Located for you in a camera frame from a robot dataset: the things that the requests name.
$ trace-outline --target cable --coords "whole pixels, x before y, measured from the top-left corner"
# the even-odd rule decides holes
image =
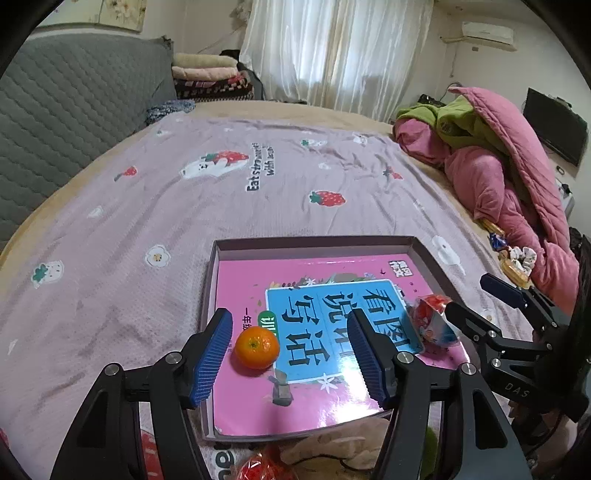
[[[208,45],[205,48],[202,48],[201,50],[199,50],[197,53],[201,53],[203,50],[207,50],[208,48],[212,48],[215,47],[218,43],[220,43],[223,40],[226,40],[227,38],[231,37],[232,35],[234,35],[234,33],[236,33],[238,30],[240,30],[242,27],[244,27],[244,25],[240,25],[240,27],[235,28],[234,30],[232,30],[229,34],[224,35],[222,38],[220,38],[219,40],[216,40],[215,42],[213,42],[211,45]]]
[[[371,470],[373,470],[372,468],[368,468],[368,469],[354,468],[352,466],[347,465],[345,463],[344,458],[340,458],[340,457],[337,457],[334,455],[317,455],[315,457],[301,458],[296,463],[292,463],[292,466],[298,465],[299,463],[302,463],[302,462],[307,462],[308,460],[313,460],[315,458],[330,458],[331,460],[338,460],[343,468],[345,468],[347,470],[351,470],[352,472],[370,472]]]
[[[560,414],[558,415],[558,418],[556,419],[556,423],[552,427],[552,430],[550,430],[546,435],[544,435],[544,437],[538,443],[536,443],[531,449],[528,450],[528,452],[525,454],[525,458],[529,457],[538,448],[540,448],[543,444],[545,444],[548,440],[550,440],[550,437],[556,433],[556,430],[558,430],[558,427],[559,427],[560,422],[562,421],[563,417],[564,417],[564,413],[560,412]]]
[[[457,87],[463,87],[463,85],[460,82],[451,82],[446,88],[445,88],[445,93],[441,96],[441,98],[439,99],[439,101],[441,102],[441,100],[443,99],[443,97],[445,97],[447,95],[447,89],[449,87],[451,87],[452,85],[455,85]]]

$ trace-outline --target air conditioner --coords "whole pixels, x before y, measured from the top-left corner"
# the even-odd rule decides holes
[[[513,45],[513,30],[500,25],[488,23],[462,22],[462,35],[470,38],[496,41],[505,45]]]

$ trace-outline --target bed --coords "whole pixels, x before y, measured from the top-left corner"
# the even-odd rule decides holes
[[[416,236],[469,307],[528,339],[521,314],[477,287],[502,277],[486,232],[391,132],[312,106],[205,103],[126,138],[36,208],[0,257],[0,428],[29,475],[49,477],[104,365],[153,363],[196,331],[218,239]]]

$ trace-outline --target green blanket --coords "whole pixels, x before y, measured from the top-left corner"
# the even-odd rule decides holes
[[[508,155],[501,139],[462,95],[443,107],[418,103],[402,108],[396,115],[396,120],[399,118],[415,118],[429,124],[453,149],[475,145],[502,157]]]

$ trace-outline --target metal screw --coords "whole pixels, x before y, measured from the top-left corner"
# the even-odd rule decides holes
[[[181,360],[183,359],[183,356],[180,354],[180,352],[170,352],[167,356],[166,356],[166,363],[174,365],[179,363]]]
[[[476,367],[472,364],[462,364],[462,372],[466,375],[474,375],[476,373]]]
[[[396,358],[400,363],[411,364],[414,360],[414,355],[409,352],[400,352]]]
[[[105,375],[112,377],[119,371],[119,365],[117,364],[110,364],[105,367]]]

